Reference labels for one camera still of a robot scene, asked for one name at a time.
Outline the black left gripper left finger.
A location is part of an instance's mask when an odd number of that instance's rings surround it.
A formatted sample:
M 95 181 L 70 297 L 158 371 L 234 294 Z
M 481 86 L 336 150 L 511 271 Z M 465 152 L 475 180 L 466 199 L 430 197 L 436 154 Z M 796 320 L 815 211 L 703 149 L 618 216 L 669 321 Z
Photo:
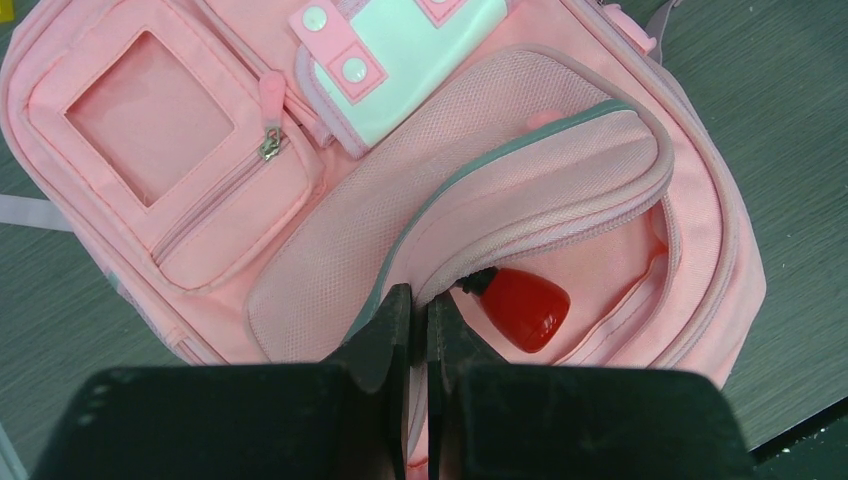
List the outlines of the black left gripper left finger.
M 411 320 L 410 286 L 394 285 L 374 317 L 326 358 L 346 373 L 337 479 L 406 477 Z

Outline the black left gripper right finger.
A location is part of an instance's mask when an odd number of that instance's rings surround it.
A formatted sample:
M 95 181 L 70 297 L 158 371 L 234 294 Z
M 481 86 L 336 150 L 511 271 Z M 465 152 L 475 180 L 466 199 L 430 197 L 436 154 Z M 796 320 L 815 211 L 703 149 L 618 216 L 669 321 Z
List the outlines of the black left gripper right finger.
M 462 392 L 470 371 L 506 362 L 464 319 L 449 292 L 426 310 L 428 385 L 428 477 L 465 479 L 476 422 Z

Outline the pink student backpack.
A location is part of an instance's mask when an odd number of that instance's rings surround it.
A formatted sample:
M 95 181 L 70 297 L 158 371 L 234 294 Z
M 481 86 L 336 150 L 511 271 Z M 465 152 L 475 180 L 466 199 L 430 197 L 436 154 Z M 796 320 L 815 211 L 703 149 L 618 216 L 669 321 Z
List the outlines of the pink student backpack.
M 411 289 L 406 477 L 428 477 L 427 305 L 470 371 L 465 479 L 751 479 L 721 387 L 765 296 L 736 183 L 647 26 L 600 1 L 41 1 L 5 141 L 178 367 L 78 391 L 36 479 L 337 479 L 326 361 Z M 562 287 L 537 353 L 456 281 Z

